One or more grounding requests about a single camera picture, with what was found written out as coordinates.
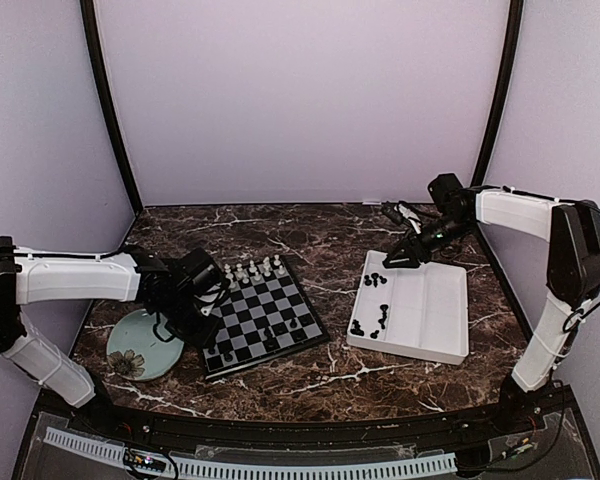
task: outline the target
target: flower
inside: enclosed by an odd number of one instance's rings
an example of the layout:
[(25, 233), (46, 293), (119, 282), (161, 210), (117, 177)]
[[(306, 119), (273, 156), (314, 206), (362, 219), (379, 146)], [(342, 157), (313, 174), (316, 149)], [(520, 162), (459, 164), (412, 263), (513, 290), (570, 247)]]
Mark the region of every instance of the flower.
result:
[(127, 350), (124, 356), (121, 352), (113, 352), (107, 356), (107, 361), (113, 371), (121, 377), (135, 379), (144, 374), (144, 357), (136, 355), (133, 350)]

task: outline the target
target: wall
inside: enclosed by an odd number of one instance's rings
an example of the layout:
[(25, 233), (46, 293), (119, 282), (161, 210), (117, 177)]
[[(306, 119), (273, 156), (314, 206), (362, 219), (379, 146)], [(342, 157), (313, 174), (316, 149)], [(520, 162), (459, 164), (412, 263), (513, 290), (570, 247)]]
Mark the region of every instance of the wall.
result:
[[(526, 2), (487, 180), (600, 205), (600, 2)], [(510, 231), (487, 233), (529, 317), (537, 319), (547, 246)], [(600, 457), (600, 310), (559, 374), (575, 390)]]
[[(0, 0), (0, 235), (50, 250), (116, 247), (132, 220), (97, 100), (79, 2)], [(80, 303), (27, 311), (68, 351)], [(0, 480), (37, 388), (0, 358)]]
[(507, 1), (98, 1), (148, 205), (430, 201), (468, 182)]

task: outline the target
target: robotic arm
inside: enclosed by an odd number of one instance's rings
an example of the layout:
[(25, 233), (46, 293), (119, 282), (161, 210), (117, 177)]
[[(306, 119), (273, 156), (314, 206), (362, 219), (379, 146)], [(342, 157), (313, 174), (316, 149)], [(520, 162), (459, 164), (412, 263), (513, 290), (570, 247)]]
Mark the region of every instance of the robotic arm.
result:
[(200, 248), (171, 260), (137, 246), (102, 255), (41, 252), (0, 237), (0, 355), (79, 408), (95, 397), (94, 378), (38, 332), (22, 305), (94, 298), (138, 302), (163, 315), (171, 334), (201, 348), (213, 342), (220, 323), (210, 315), (210, 299), (220, 299), (227, 284)]
[[(420, 232), (409, 230), (387, 255), (385, 268), (417, 268), (478, 223), (501, 225), (549, 243), (544, 311), (524, 355), (503, 384), (501, 402), (502, 395), (513, 397), (515, 390), (540, 389), (600, 293), (599, 210), (590, 201), (562, 201), (506, 187), (463, 188), (453, 174), (439, 175), (428, 189), (442, 217)], [(383, 213), (403, 224), (409, 219), (399, 207), (386, 203)]]

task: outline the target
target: chessboard border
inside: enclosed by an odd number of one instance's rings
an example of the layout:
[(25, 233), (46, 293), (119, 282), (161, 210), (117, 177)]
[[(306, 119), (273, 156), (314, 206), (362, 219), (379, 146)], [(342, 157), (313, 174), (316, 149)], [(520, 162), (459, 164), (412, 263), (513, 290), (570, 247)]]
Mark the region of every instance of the chessboard border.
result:
[(200, 363), (201, 363), (202, 369), (204, 371), (204, 380), (205, 381), (213, 382), (216, 380), (220, 380), (220, 379), (225, 378), (226, 376), (231, 375), (233, 373), (243, 372), (245, 370), (249, 370), (249, 369), (256, 367), (258, 365), (261, 365), (263, 363), (270, 362), (271, 360), (285, 357), (287, 355), (292, 355), (294, 353), (299, 353), (302, 350), (306, 350), (308, 348), (315, 347), (322, 343), (331, 341), (331, 335), (329, 334), (329, 330), (327, 330), (327, 327), (324, 325), (324, 323), (320, 319), (318, 312), (316, 312), (316, 309), (314, 308), (309, 297), (307, 296), (307, 293), (304, 291), (304, 287), (303, 287), (302, 283), (300, 282), (297, 275), (291, 268), (288, 259), (286, 258), (285, 255), (280, 255), (280, 260), (282, 261), (282, 264), (284, 265), (285, 269), (287, 270), (287, 273), (289, 274), (289, 276), (295, 283), (296, 287), (298, 288), (298, 293), (302, 297), (302, 300), (304, 301), (304, 303), (307, 305), (307, 308), (309, 309), (309, 313), (311, 313), (311, 315), (313, 316), (316, 324), (318, 325), (318, 327), (320, 327), (322, 334), (317, 337), (307, 339), (303, 343), (294, 343), (293, 345), (285, 347), (285, 348), (281, 349), (280, 351), (278, 351), (270, 356), (267, 356), (264, 360), (256, 361), (256, 360), (262, 358), (262, 357), (257, 357), (251, 361), (241, 363), (239, 365), (235, 365), (230, 368), (227, 368), (226, 370), (218, 370), (215, 373), (209, 373), (207, 371), (207, 364), (205, 362), (204, 352), (202, 351), (202, 349), (200, 349), (198, 351), (198, 356), (200, 357)]

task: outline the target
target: marble table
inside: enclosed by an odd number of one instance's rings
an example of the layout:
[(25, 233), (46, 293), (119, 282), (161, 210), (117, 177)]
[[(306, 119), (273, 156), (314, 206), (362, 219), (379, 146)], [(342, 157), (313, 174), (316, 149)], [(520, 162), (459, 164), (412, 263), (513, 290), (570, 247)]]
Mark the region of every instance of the marble table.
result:
[(177, 258), (202, 246), (223, 265), (284, 254), (331, 341), (215, 382), (203, 379), (198, 352), (185, 347), (167, 375), (131, 383), (113, 373), (105, 349), (115, 323), (139, 306), (100, 301), (85, 323), (73, 358), (102, 376), (118, 405), (212, 419), (376, 420), (495, 403), (500, 382), (526, 342), (472, 235), (435, 258), (467, 270), (470, 354), (461, 365), (346, 344), (365, 254), (371, 249), (387, 251), (401, 233), (378, 207), (359, 204), (148, 208), (128, 243), (160, 256)]

